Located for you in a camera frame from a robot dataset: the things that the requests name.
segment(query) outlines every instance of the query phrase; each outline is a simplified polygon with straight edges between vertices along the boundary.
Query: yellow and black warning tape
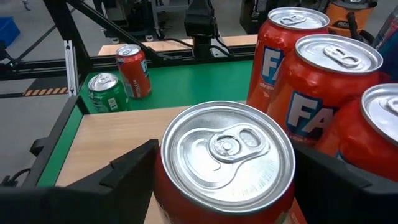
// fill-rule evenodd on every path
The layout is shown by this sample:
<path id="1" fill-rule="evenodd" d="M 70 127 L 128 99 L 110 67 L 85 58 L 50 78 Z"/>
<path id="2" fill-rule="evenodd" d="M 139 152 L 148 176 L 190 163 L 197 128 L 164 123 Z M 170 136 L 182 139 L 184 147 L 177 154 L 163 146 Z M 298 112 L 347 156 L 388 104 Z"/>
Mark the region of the yellow and black warning tape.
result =
<path id="1" fill-rule="evenodd" d="M 48 96 L 48 95 L 61 95 L 67 94 L 68 88 L 49 88 L 49 89 L 39 89 L 39 90 L 26 90 L 24 96 Z"/>

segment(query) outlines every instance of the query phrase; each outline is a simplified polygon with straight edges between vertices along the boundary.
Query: gray floor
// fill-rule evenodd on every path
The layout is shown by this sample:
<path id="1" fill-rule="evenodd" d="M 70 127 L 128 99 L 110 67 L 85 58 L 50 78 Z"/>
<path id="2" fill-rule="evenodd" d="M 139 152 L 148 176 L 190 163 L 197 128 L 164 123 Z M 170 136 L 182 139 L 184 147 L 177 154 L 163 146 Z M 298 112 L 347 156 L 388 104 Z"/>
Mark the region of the gray floor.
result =
<path id="1" fill-rule="evenodd" d="M 29 0 L 31 11 L 26 11 L 21 1 L 0 0 L 0 16 L 14 16 L 21 30 L 20 36 L 8 48 L 13 57 L 18 57 L 50 27 L 53 21 L 42 0 Z M 222 36 L 244 35 L 239 25 L 240 0 L 212 0 Z M 366 30 L 373 35 L 378 32 L 398 0 L 380 0 L 368 20 Z M 167 37 L 186 38 L 183 29 L 183 12 L 169 14 Z M 104 37 L 99 25 L 82 13 L 75 11 L 73 18 L 80 30 L 90 55 L 96 55 L 102 45 L 111 41 Z M 63 58 L 63 42 L 58 31 L 53 31 L 24 60 L 49 60 Z M 33 80 L 0 82 L 0 94 L 24 91 Z M 5 175 L 30 167 L 34 157 L 28 152 L 37 138 L 48 136 L 54 122 L 67 100 L 62 96 L 35 96 L 0 100 L 0 181 Z"/>

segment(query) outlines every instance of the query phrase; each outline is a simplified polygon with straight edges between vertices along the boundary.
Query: sprite can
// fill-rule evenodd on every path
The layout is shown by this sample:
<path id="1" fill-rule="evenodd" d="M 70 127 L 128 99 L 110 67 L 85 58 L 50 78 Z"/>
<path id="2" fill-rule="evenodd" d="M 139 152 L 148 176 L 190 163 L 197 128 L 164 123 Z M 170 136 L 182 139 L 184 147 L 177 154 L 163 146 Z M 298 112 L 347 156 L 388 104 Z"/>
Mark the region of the sprite can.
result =
<path id="1" fill-rule="evenodd" d="M 126 90 L 116 75 L 99 73 L 88 82 L 88 92 L 99 113 L 126 111 L 129 103 Z"/>

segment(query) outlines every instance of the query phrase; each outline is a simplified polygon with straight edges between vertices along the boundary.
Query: blue bin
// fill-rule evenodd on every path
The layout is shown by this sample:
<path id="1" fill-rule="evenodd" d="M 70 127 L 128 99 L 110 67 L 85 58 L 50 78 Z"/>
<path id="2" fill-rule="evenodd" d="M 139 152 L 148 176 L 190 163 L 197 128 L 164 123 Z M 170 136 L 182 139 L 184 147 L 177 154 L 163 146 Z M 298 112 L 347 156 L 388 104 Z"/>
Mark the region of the blue bin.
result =
<path id="1" fill-rule="evenodd" d="M 7 47 L 11 45 L 19 33 L 12 17 L 0 17 L 0 40 L 5 41 Z"/>

